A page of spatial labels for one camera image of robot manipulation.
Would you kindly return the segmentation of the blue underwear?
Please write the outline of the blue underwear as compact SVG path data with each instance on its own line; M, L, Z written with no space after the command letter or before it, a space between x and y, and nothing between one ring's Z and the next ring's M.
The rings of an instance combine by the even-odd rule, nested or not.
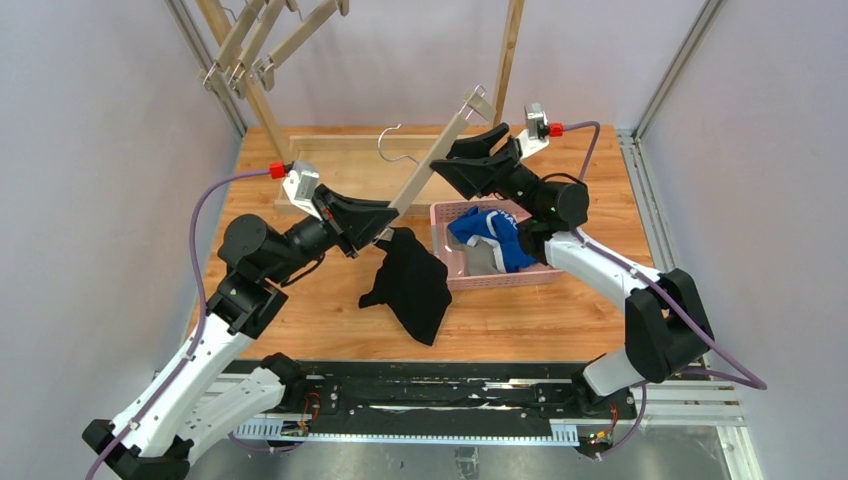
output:
M447 229L464 245L491 245L499 273L517 273L537 263L520 244L516 218L502 209L473 206L450 222Z

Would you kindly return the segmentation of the grey underwear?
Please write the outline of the grey underwear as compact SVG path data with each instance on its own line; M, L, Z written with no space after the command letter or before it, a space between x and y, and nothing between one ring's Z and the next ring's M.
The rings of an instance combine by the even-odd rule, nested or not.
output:
M474 246L464 245L465 273L467 276L499 274L493 247L485 242Z

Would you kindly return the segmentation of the black underwear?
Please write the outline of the black underwear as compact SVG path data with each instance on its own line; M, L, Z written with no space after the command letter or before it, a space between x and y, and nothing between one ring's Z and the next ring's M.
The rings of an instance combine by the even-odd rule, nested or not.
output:
M453 300L446 265L407 227L395 228L392 237L378 241L376 247L385 257L358 307L388 306L412 339L433 345Z

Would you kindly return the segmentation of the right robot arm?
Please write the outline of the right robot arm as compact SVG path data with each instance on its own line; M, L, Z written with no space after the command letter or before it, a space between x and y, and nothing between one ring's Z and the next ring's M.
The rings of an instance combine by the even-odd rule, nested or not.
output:
M582 231L590 203L583 173L541 177L524 165L566 130L535 120L512 136L500 124L455 141L430 167L465 199L497 194L520 206L529 215L518 225L524 252L580 279L623 312L623 346L590 361L572 379L597 403L641 382L665 381L707 353L714 335L690 274L638 264Z

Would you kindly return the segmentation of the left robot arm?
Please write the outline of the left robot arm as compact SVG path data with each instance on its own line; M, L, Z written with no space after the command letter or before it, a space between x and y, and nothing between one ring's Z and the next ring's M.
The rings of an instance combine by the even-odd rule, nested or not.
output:
M318 266L337 247L347 256L371 243L398 217L387 201L339 195L324 185L317 211L280 233L255 214L227 226L218 256L227 266L189 338L152 383L113 419L95 419L84 442L97 453L87 476L102 465L122 479L183 479L225 435L251 417L302 394L305 374L277 353L245 380L200 400L219 374L257 340L288 297L283 287Z

